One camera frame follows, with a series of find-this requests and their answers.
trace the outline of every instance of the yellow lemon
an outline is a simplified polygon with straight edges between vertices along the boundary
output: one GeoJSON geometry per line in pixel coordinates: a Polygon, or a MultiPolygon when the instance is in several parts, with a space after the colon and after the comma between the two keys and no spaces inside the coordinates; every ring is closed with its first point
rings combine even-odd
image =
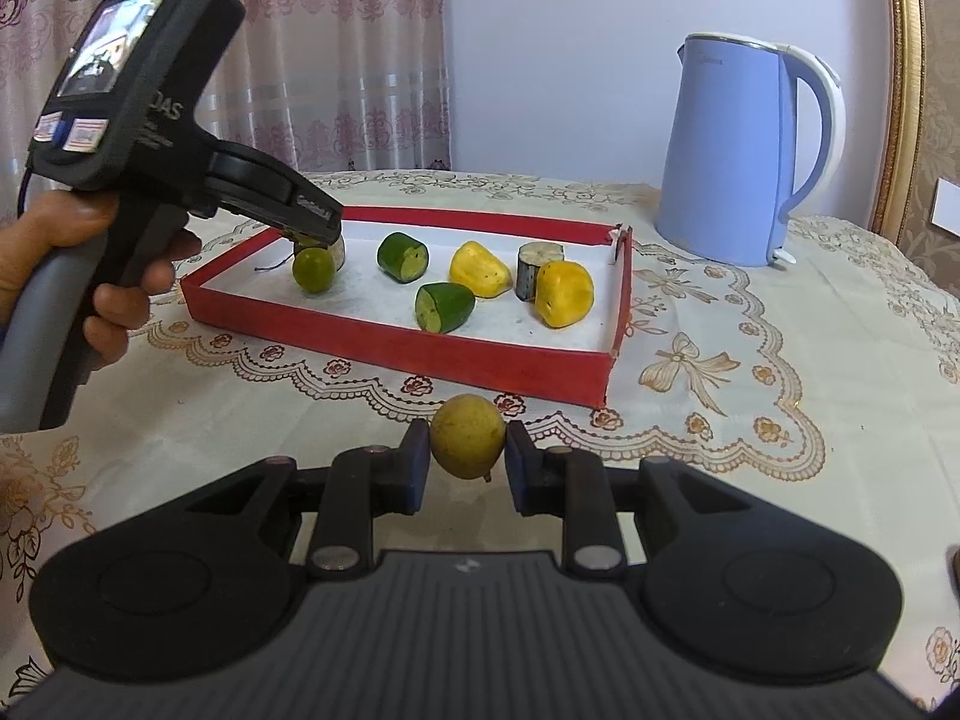
{"type": "Polygon", "coordinates": [[[496,465],[507,426],[500,411],[480,395],[451,397],[430,422],[430,451],[440,467],[459,479],[479,479],[496,465]]]}

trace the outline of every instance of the curtain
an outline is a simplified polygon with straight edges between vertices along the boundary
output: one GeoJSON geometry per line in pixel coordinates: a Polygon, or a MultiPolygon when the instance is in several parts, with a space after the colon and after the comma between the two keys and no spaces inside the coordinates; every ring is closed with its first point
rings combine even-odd
{"type": "MultiPolygon", "coordinates": [[[[100,0],[0,0],[0,218],[67,52],[100,0]]],[[[448,167],[442,0],[240,0],[198,123],[301,172],[448,167]]]]}

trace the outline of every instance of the white wall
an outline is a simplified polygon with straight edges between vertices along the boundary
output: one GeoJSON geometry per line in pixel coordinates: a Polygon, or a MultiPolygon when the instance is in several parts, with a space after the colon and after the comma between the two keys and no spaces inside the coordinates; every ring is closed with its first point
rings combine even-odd
{"type": "MultiPolygon", "coordinates": [[[[445,0],[455,170],[661,183],[677,47],[717,30],[794,43],[843,79],[847,148],[800,213],[869,218],[885,138],[888,0],[445,0]]],[[[800,84],[798,184],[820,123],[800,84]]]]}

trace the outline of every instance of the light switch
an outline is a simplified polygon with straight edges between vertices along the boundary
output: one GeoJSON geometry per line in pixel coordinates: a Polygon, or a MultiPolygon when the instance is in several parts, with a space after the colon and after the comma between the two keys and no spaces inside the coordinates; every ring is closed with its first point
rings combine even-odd
{"type": "Polygon", "coordinates": [[[960,187],[945,178],[937,179],[930,221],[947,232],[960,236],[960,187]]]}

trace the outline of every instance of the display screen image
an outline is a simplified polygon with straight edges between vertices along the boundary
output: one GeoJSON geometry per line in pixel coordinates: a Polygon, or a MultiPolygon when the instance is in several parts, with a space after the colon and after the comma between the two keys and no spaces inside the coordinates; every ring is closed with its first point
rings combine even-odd
{"type": "Polygon", "coordinates": [[[163,0],[123,0],[104,8],[80,46],[59,97],[109,92],[163,0]]]}

